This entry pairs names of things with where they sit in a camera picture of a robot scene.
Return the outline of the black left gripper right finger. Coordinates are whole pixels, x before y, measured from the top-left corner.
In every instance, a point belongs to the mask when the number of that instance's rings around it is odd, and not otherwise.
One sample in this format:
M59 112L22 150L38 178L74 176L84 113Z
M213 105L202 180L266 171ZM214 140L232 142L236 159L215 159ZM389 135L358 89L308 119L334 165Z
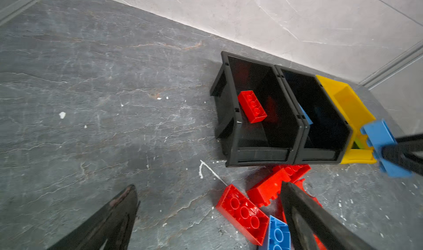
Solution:
M280 200L294 249L318 250L315 237L328 250L373 249L293 183L282 183Z

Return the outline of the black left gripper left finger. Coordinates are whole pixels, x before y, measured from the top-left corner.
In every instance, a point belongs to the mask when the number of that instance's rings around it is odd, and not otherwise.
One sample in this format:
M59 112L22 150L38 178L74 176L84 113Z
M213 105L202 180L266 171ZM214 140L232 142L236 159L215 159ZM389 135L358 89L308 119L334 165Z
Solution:
M135 185L124 188L51 250L126 250L139 207Z

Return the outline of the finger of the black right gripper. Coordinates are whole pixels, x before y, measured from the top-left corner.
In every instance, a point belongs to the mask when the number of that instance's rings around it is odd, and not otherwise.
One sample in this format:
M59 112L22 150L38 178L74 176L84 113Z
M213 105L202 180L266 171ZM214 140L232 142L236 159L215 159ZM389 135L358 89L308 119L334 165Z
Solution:
M423 134L412 134L395 139L398 144L422 144L423 143Z
M423 175L423 158L415 153L422 152L422 144L397 144L382 148L382 157L418 175Z

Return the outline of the blue square lego brick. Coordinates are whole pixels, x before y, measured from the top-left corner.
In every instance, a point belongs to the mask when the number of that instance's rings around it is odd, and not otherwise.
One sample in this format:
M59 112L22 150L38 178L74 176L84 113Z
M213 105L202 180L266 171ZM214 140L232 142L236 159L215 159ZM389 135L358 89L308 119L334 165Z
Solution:
M385 120L367 123L360 129L361 134L367 136L367 144L374 148L373 157L378 161L380 171L393 178L407 178L412 175L410 170L394 164L382 157L385 145L397 144Z

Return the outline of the red arch lego piece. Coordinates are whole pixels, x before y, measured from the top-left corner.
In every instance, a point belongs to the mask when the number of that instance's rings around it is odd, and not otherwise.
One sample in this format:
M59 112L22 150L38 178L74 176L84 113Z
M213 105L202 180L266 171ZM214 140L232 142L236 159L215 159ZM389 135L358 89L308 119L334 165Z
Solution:
M281 186L280 200L296 250L326 250L327 234L322 219L323 208L311 196L291 182Z

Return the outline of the red long lego brick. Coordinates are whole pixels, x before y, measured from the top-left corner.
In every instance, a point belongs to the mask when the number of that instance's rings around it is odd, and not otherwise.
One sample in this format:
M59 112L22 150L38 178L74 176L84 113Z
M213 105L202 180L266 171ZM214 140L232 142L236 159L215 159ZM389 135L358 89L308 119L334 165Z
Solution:
M276 166L273 173L249 189L247 195L257 207L269 206L279 196L283 182L295 183L310 170L311 166L306 164Z

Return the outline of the red lego plate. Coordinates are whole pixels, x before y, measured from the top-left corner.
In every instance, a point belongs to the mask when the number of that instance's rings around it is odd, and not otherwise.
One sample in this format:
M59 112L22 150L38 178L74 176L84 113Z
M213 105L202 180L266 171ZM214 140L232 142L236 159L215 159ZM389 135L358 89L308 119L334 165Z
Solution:
M251 243L263 245L269 217L234 185L226 187L216 209Z

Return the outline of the red lego brick bottom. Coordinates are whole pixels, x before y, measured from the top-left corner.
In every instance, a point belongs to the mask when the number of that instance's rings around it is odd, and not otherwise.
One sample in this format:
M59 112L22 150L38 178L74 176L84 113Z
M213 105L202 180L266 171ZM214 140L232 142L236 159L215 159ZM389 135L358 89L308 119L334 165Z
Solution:
M267 118L265 110L252 90L241 91L237 98L249 123L262 122Z

